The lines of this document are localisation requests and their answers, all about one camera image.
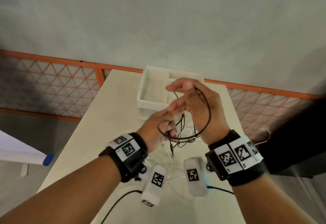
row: gray wall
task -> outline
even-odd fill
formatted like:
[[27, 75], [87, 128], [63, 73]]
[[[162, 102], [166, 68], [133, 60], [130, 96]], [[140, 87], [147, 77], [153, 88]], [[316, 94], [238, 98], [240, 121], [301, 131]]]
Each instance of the gray wall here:
[[0, 48], [307, 92], [326, 0], [0, 0]]

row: gray floor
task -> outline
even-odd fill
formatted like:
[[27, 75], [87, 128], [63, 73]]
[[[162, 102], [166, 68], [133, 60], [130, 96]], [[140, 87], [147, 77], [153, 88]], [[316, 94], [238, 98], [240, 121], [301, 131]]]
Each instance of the gray floor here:
[[20, 177], [21, 163], [0, 161], [0, 216], [37, 192], [77, 125], [76, 122], [0, 113], [2, 131], [46, 154], [55, 154], [48, 167], [30, 165], [25, 178]]

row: white box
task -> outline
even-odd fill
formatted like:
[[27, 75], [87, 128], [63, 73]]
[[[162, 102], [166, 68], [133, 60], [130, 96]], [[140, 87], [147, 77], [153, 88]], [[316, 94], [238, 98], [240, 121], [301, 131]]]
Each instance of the white box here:
[[173, 92], [165, 90], [165, 86], [184, 77], [204, 83], [204, 77], [200, 73], [147, 66], [141, 77], [137, 106], [155, 111], [166, 109], [176, 96]]

